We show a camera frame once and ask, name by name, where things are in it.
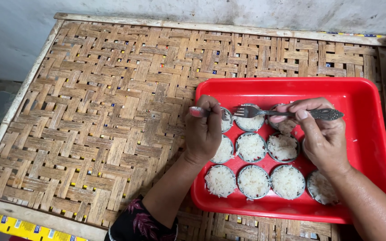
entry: fingernail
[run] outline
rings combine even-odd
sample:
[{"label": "fingernail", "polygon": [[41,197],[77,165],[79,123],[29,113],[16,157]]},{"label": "fingernail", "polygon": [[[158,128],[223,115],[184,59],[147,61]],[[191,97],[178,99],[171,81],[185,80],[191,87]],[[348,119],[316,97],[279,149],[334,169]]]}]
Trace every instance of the fingernail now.
[{"label": "fingernail", "polygon": [[305,118],[308,117],[308,112],[305,111],[305,110],[299,110],[299,111],[297,112],[297,115],[298,115],[298,117],[299,117],[301,120],[303,120],[303,119],[305,119]]}]

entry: hand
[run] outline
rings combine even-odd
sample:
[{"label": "hand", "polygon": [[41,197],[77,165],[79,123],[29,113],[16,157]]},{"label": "hand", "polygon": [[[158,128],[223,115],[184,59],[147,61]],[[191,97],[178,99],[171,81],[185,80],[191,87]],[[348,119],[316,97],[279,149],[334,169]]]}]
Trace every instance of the hand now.
[{"label": "hand", "polygon": [[211,110],[208,118],[186,115],[185,159],[194,164],[205,165],[215,156],[221,143],[221,108],[214,97],[202,95],[197,107]]},{"label": "hand", "polygon": [[[298,100],[293,103],[277,106],[279,112],[296,113],[293,120],[305,134],[304,150],[312,163],[324,175],[345,174],[352,167],[346,156],[345,121],[342,118],[327,121],[314,119],[305,110],[335,107],[325,98]],[[271,122],[281,122],[286,117],[272,116]]]}]

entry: barcode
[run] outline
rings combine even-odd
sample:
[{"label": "barcode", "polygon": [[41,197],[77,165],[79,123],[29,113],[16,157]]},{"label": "barcode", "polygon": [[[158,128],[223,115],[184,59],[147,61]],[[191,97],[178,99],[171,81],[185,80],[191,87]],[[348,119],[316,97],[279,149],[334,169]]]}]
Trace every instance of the barcode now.
[{"label": "barcode", "polygon": [[53,238],[55,235],[56,230],[51,229],[50,232],[48,233],[48,238]]},{"label": "barcode", "polygon": [[18,219],[17,221],[16,221],[16,224],[14,225],[14,227],[15,228],[19,228],[20,227],[20,224],[22,223],[22,220],[20,220],[20,219]]}]

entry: woven bamboo table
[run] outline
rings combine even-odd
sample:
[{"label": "woven bamboo table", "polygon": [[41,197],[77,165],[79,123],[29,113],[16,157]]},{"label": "woven bamboo table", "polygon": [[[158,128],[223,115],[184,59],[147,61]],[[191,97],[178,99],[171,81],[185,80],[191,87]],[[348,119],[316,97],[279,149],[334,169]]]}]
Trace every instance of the woven bamboo table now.
[{"label": "woven bamboo table", "polygon": [[[102,240],[182,153],[208,78],[364,77],[382,91],[386,39],[56,14],[0,128],[0,214]],[[180,240],[338,240],[337,226],[201,211]]]}]

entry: cooked white rice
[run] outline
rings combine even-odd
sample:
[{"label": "cooked white rice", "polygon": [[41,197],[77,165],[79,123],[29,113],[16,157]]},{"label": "cooked white rice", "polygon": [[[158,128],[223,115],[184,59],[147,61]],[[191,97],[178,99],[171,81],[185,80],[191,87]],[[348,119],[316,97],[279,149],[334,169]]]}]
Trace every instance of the cooked white rice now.
[{"label": "cooked white rice", "polygon": [[213,166],[205,176],[206,186],[211,194],[226,198],[236,188],[233,172],[223,165]]},{"label": "cooked white rice", "polygon": [[265,195],[271,188],[268,176],[265,170],[250,166],[244,169],[238,176],[239,189],[247,197],[260,197]]},{"label": "cooked white rice", "polygon": [[292,120],[285,119],[279,123],[273,123],[276,128],[283,134],[283,135],[290,135],[292,130],[297,126],[296,123]]},{"label": "cooked white rice", "polygon": [[242,135],[236,140],[236,143],[238,144],[236,154],[241,155],[246,162],[264,158],[266,155],[265,143],[259,134]]},{"label": "cooked white rice", "polygon": [[230,113],[225,110],[221,109],[222,111],[226,112],[226,116],[229,120],[221,120],[221,132],[226,132],[228,131],[232,126],[233,126],[233,120],[230,118]]},{"label": "cooked white rice", "polygon": [[[256,109],[261,110],[258,105],[253,105]],[[242,118],[239,116],[233,115],[233,119],[236,120],[236,123],[239,127],[247,130],[258,130],[262,127],[265,122],[265,118],[263,115],[257,115],[253,118]]]},{"label": "cooked white rice", "polygon": [[227,162],[229,159],[232,159],[235,157],[234,155],[232,155],[232,151],[233,151],[232,142],[227,136],[222,135],[220,146],[218,147],[217,153],[212,158],[212,161],[214,163]]},{"label": "cooked white rice", "polygon": [[309,178],[309,191],[315,200],[322,204],[336,204],[339,202],[335,190],[329,180],[319,171],[313,172]]},{"label": "cooked white rice", "polygon": [[292,166],[283,166],[272,173],[272,188],[285,199],[295,199],[304,191],[304,177]]},{"label": "cooked white rice", "polygon": [[268,150],[280,160],[293,159],[297,156],[297,140],[290,135],[271,135],[269,137]]}]

